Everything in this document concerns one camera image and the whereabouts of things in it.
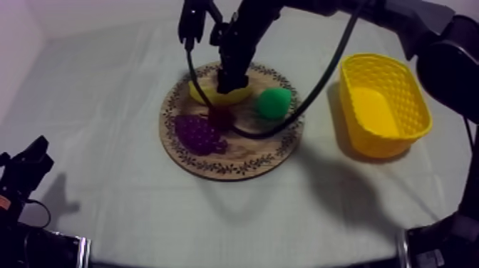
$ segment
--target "table surface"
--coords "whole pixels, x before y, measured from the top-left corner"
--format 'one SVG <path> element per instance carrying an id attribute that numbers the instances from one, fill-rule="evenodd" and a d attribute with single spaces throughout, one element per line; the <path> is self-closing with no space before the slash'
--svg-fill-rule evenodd
<path id="1" fill-rule="evenodd" d="M 305 98 L 348 18 L 284 10 L 254 60 Z M 196 66 L 219 58 L 207 44 L 211 28 L 209 20 L 193 52 Z M 364 21 L 345 54 L 360 52 L 406 61 L 394 33 Z M 398 159 L 368 162 L 344 135 L 337 71 L 283 165 L 246 182 L 194 177 L 158 136 L 163 98 L 186 71 L 177 19 L 48 43 L 0 125 L 0 148 L 14 154 L 39 135 L 50 141 L 55 165 L 32 194 L 52 211 L 50 230 L 91 238 L 93 257 L 103 262 L 330 267 L 394 255 L 397 231 L 435 222 L 460 201 L 470 161 L 462 118 L 425 94 L 432 131 Z M 32 206 L 22 219 L 44 215 Z"/>

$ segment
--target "white wall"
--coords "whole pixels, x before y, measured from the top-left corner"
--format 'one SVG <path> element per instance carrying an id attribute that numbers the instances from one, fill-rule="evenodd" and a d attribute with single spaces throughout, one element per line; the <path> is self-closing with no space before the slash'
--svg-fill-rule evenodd
<path id="1" fill-rule="evenodd" d="M 0 1 L 0 122 L 44 44 L 24 0 Z"/>

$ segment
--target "basket rim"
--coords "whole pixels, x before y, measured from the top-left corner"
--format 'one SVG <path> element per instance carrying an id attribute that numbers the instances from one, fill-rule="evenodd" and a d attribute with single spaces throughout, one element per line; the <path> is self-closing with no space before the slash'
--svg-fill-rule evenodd
<path id="1" fill-rule="evenodd" d="M 424 101 L 424 95 L 419 88 L 418 81 L 417 81 L 416 77 L 413 75 L 413 73 L 411 72 L 410 68 L 406 64 L 404 64 L 404 63 L 402 63 L 402 62 L 400 62 L 400 61 L 398 61 L 394 58 L 391 58 L 389 56 L 385 56 L 385 55 L 381 55 L 381 54 L 377 54 L 377 53 L 355 53 L 355 54 L 346 56 L 341 61 L 341 75 L 344 77 L 344 80 L 346 82 L 346 90 L 347 91 L 351 90 L 351 82 L 349 80 L 349 77 L 346 74 L 347 72 L 346 72 L 346 69 L 344 68 L 344 64 L 347 61 L 350 61 L 353 58 L 360 58 L 360 57 L 382 58 L 384 60 L 395 63 L 396 65 L 399 65 L 400 67 L 404 68 L 406 70 L 406 75 L 409 76 L 410 78 L 412 78 L 412 80 L 414 81 L 414 84 L 413 84 L 414 90 L 418 91 L 421 102 L 422 102 L 422 105 L 424 105 L 424 107 L 426 108 L 428 124 L 423 130 L 418 131 L 417 133 L 414 133 L 412 135 L 384 135 L 384 134 L 377 133 L 374 130 L 372 130 L 370 128 L 367 128 L 364 125 L 364 123 L 361 122 L 361 120 L 357 116 L 356 106 L 354 105 L 354 100 L 351 98 L 351 96 L 348 96 L 348 101 L 351 102 L 351 106 L 353 108 L 354 118 L 356 119 L 356 122 L 358 122 L 359 126 L 361 128 L 363 128 L 367 133 L 369 133 L 373 136 L 380 137 L 380 138 L 385 138 L 385 139 L 390 139 L 390 140 L 403 140 L 403 141 L 417 140 L 417 139 L 422 138 L 423 136 L 425 136 L 427 133 L 429 133 L 429 131 L 431 131 L 431 129 L 433 127 L 433 118 L 431 116 L 431 112 L 429 111 L 429 107 L 427 106 L 426 102 Z"/>

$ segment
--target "black cable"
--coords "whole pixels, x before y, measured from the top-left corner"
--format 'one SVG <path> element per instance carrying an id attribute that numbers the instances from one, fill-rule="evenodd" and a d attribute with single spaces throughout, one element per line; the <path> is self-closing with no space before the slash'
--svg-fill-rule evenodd
<path id="1" fill-rule="evenodd" d="M 474 150 L 473 149 L 474 148 L 473 132 L 470 130 L 469 120 L 465 116 L 463 116 L 463 119 L 464 119 L 465 129 L 468 132 L 470 149 Z"/>
<path id="2" fill-rule="evenodd" d="M 323 90 L 324 86 L 328 82 L 328 80 L 331 78 L 334 70 L 336 69 L 336 66 L 338 65 L 338 62 L 341 60 L 342 54 L 344 52 L 344 49 L 346 48 L 346 45 L 348 44 L 349 38 L 351 37 L 351 34 L 354 30 L 354 26 L 356 25 L 356 22 L 359 18 L 359 14 L 361 13 L 361 10 L 363 7 L 369 2 L 370 0 L 365 0 L 363 3 L 361 3 L 358 8 L 354 11 L 354 13 L 351 15 L 351 18 L 349 19 L 348 24 L 346 25 L 346 29 L 344 30 L 343 36 L 341 37 L 341 40 L 339 42 L 339 45 L 336 49 L 336 52 L 334 53 L 331 62 L 329 63 L 328 67 L 326 68 L 323 76 L 319 80 L 319 82 L 316 84 L 314 87 L 313 91 L 308 95 L 306 100 L 298 107 L 298 109 L 291 114 L 286 120 L 284 120 L 282 123 L 274 127 L 273 129 L 265 132 L 265 133 L 248 133 L 244 130 L 240 130 L 239 128 L 235 127 L 234 125 L 232 126 L 232 131 L 235 132 L 236 134 L 244 137 L 244 138 L 249 138 L 253 140 L 262 140 L 266 138 L 270 138 L 273 135 L 276 135 L 280 131 L 284 130 L 285 128 L 288 127 L 288 125 L 292 124 L 294 121 L 296 121 L 299 116 L 313 103 L 313 101 L 316 99 L 316 97 L 321 93 Z M 203 101 L 206 103 L 208 108 L 210 110 L 215 110 L 215 107 L 213 104 L 211 104 L 210 100 L 208 100 L 207 96 L 203 92 L 203 90 L 200 87 L 200 84 L 197 81 L 197 76 L 195 72 L 195 68 L 193 67 L 192 59 L 191 59 L 191 49 L 186 50 L 186 56 L 187 56 L 187 61 L 188 61 L 188 67 L 190 69 L 190 76 L 193 82 L 193 85 L 196 87 L 197 92 L 200 94 L 201 98 Z"/>
<path id="3" fill-rule="evenodd" d="M 40 201 L 32 200 L 32 199 L 28 199 L 28 200 L 26 201 L 26 204 L 37 204 L 37 205 L 40 205 L 42 208 L 45 209 L 46 214 L 47 214 L 47 216 L 48 216 L 48 220 L 46 221 L 46 224 L 45 224 L 45 225 L 43 225 L 43 226 L 32 226 L 32 227 L 38 228 L 38 229 L 43 229 L 43 228 L 47 227 L 47 226 L 50 224 L 50 222 L 51 222 L 51 213 L 50 213 L 50 210 L 45 206 L 45 204 L 43 204 L 43 203 L 40 202 Z"/>
<path id="4" fill-rule="evenodd" d="M 37 204 L 37 205 L 40 205 L 41 207 L 43 207 L 46 211 L 46 214 L 48 215 L 48 220 L 46 221 L 46 224 L 43 225 L 43 226 L 31 226 L 32 229 L 29 230 L 29 232 L 26 233 L 25 235 L 25 238 L 24 238 L 24 264 L 25 264 L 25 268 L 30 268 L 30 261 L 29 261 L 29 254 L 28 254 L 28 244 L 29 244 L 29 238 L 30 238 L 30 234 L 34 231 L 34 230 L 40 230 L 40 229 L 43 229 L 45 227 L 47 227 L 50 222 L 51 222 L 51 213 L 50 213 L 50 210 L 45 206 L 45 204 L 43 204 L 42 202 L 40 201 L 37 201 L 37 200 L 32 200 L 32 199 L 28 199 L 26 201 L 26 204 Z"/>

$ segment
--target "purple grapes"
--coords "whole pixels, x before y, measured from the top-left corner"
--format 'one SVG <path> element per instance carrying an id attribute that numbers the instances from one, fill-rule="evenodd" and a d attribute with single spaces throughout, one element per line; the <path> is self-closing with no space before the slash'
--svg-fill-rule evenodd
<path id="1" fill-rule="evenodd" d="M 177 115 L 175 132 L 183 146 L 195 155 L 226 153 L 227 141 L 220 140 L 220 133 L 199 115 Z"/>

